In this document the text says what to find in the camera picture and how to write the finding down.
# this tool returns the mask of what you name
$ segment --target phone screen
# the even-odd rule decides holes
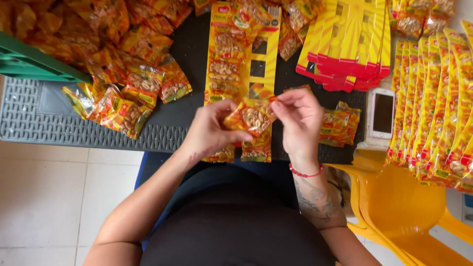
[[[393,105],[393,96],[375,94],[374,131],[391,133],[391,127],[393,126]]]

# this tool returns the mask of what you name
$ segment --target barcode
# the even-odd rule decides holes
[[[268,13],[269,13],[273,18],[279,18],[279,12],[280,12],[279,7],[269,7],[269,8],[268,8]]]

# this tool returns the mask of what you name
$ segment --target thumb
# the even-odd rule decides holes
[[[253,136],[243,130],[223,131],[223,137],[226,143],[253,141]]]
[[[280,101],[274,101],[271,103],[271,108],[276,116],[281,120],[283,126],[285,127],[295,127],[297,126],[297,122],[294,121],[292,116],[290,115],[290,111],[288,108],[281,103]]]

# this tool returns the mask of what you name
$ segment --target person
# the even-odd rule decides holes
[[[340,202],[327,187],[317,160],[323,109],[305,89],[285,92],[271,105],[296,173],[286,164],[286,172],[271,173],[270,179],[289,173],[293,185],[286,183],[279,192],[289,187],[296,207],[235,165],[186,176],[226,144],[253,140],[245,131],[220,126],[236,107],[225,99],[197,109],[182,145],[107,217],[85,266],[380,265],[347,227]],[[196,186],[200,189],[189,193]]]

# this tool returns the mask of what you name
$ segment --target woman's right hand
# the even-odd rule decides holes
[[[295,89],[278,96],[271,105],[281,120],[282,144],[292,167],[299,173],[319,172],[317,160],[320,128],[324,111],[315,96],[306,89]]]

